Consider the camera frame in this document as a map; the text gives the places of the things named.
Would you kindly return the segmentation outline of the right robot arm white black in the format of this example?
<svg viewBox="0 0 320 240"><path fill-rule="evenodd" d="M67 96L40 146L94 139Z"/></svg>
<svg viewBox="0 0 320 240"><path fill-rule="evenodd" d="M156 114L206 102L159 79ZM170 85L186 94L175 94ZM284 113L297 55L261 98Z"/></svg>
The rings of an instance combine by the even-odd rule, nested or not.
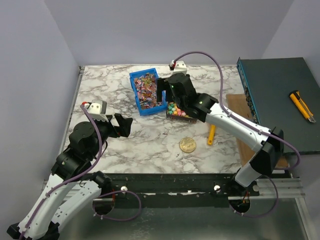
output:
<svg viewBox="0 0 320 240"><path fill-rule="evenodd" d="M224 110L216 98L196 91L189 74L175 73L167 78L158 78L158 101L162 100L163 93L166 101L176 103L188 116L229 132L254 151L253 157L236 172L230 183L230 191L234 195L243 195L260 176L272 174L284 151L281 129L269 129Z"/></svg>

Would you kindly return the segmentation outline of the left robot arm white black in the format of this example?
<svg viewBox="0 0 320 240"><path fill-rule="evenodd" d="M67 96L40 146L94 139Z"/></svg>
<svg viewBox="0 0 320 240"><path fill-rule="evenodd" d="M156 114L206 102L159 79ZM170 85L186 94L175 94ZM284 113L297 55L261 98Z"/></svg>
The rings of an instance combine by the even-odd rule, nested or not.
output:
<svg viewBox="0 0 320 240"><path fill-rule="evenodd" d="M56 158L47 184L35 205L20 222L8 227L14 240L57 240L63 227L90 201L107 197L111 179L101 171L94 173L81 190L68 200L65 196L86 175L103 154L108 138L128 137L132 118L87 113L88 121L78 123L69 135L69 145Z"/></svg>

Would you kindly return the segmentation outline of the yellow plastic scoop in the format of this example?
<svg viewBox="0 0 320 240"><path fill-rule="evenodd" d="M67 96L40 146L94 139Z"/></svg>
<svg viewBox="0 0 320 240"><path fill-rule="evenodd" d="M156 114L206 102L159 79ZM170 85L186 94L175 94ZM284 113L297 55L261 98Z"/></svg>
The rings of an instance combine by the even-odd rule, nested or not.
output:
<svg viewBox="0 0 320 240"><path fill-rule="evenodd" d="M210 129L209 129L209 134L208 134L208 138L207 138L207 144L209 146L212 146L214 143L214 138L215 138L215 132L216 132L216 126L211 124L210 125Z"/></svg>

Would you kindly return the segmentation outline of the blue plastic candy bin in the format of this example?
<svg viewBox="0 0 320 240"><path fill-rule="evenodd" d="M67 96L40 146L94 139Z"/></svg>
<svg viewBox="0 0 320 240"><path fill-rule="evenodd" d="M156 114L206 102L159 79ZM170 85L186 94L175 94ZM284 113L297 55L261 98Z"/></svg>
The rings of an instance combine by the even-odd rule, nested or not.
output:
<svg viewBox="0 0 320 240"><path fill-rule="evenodd" d="M162 102L157 102L158 73L155 68L131 72L129 79L140 116L156 114L167 109L164 92Z"/></svg>

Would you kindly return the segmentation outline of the metal tin of star candies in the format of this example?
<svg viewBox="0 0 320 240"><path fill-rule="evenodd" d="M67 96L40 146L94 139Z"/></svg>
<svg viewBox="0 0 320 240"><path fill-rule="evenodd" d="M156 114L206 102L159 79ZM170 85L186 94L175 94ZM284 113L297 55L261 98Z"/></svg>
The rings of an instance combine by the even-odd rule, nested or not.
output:
<svg viewBox="0 0 320 240"><path fill-rule="evenodd" d="M166 118L169 120L195 124L197 122L196 118L190 117L183 110L178 108L177 104L174 102L169 102L167 104L167 109L165 112Z"/></svg>

